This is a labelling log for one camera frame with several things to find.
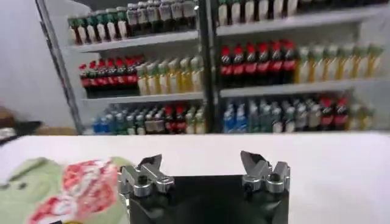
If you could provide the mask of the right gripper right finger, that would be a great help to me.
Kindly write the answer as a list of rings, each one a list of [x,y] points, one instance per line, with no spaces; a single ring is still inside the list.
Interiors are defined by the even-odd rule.
[[[246,171],[242,176],[244,191],[248,194],[266,191],[270,194],[289,192],[291,168],[288,163],[279,161],[272,166],[263,156],[242,150],[241,161]]]

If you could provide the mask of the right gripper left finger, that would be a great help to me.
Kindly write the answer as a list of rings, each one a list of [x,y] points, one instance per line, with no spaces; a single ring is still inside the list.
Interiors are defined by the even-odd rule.
[[[162,154],[143,158],[137,166],[122,166],[118,172],[118,193],[130,197],[148,197],[153,191],[168,195],[175,179],[160,170]]]

